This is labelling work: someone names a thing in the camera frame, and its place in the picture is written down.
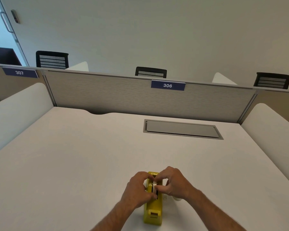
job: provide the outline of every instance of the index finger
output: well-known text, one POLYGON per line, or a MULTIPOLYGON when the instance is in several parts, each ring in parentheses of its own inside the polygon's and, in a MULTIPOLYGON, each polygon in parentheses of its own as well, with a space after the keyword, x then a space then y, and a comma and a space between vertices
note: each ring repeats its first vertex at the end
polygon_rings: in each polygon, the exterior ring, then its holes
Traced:
POLYGON ((153 175, 144 171, 136 173, 134 177, 137 178, 138 180, 142 180, 142 182, 144 182, 144 180, 146 179, 150 179, 151 181, 154 181, 153 175))
POLYGON ((170 178, 171 170, 167 167, 162 172, 156 175, 154 181, 161 181, 162 179, 170 178))

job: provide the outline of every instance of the metal door handle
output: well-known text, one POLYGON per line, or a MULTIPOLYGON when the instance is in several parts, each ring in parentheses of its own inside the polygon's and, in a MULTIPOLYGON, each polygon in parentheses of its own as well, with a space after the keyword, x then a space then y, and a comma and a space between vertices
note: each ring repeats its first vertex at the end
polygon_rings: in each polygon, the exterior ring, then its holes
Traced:
POLYGON ((8 25, 7 25, 4 17, 3 17, 3 14, 6 14, 6 13, 3 12, 3 11, 1 11, 1 12, 0 12, 0 16, 1 16, 1 18, 2 18, 2 21, 3 21, 3 23, 4 23, 4 25, 5 25, 6 29, 7 29, 7 31, 10 32, 10 33, 14 33, 13 31, 10 31, 10 30, 9 30, 9 27, 8 27, 8 25))

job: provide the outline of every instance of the desk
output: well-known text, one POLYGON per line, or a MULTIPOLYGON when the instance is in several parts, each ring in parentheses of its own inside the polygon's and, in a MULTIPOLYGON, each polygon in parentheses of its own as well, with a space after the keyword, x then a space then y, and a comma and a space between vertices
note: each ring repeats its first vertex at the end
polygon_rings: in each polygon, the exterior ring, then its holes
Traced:
MULTIPOLYGON (((239 124, 60 107, 0 150, 0 230, 89 231, 137 171, 168 165, 247 230, 289 230, 289 181, 239 124), (144 133, 144 119, 216 125, 224 140, 144 133)), ((185 201, 164 203, 161 227, 142 215, 123 230, 206 230, 185 201)))

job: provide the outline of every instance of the blue sign with number 306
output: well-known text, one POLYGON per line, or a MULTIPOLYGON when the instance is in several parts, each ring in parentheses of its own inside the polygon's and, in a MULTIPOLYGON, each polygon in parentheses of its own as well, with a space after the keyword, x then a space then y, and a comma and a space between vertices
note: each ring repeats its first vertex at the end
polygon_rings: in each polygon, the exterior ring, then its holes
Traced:
POLYGON ((9 68, 9 67, 2 67, 2 69, 6 75, 38 78, 38 74, 36 73, 36 70, 34 69, 21 69, 21 68, 9 68))
POLYGON ((152 80, 151 81, 151 88, 184 91, 185 82, 170 82, 170 81, 152 80))

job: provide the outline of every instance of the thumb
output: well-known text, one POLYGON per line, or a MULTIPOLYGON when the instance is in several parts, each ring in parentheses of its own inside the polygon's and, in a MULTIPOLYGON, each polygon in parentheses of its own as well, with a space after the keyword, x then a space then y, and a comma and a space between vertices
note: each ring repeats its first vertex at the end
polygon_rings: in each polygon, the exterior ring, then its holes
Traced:
POLYGON ((152 192, 148 192, 147 193, 147 201, 149 202, 149 201, 151 201, 153 199, 157 199, 157 195, 152 193, 152 192))
POLYGON ((158 192, 160 193, 168 194, 169 186, 156 185, 155 189, 158 190, 158 192))

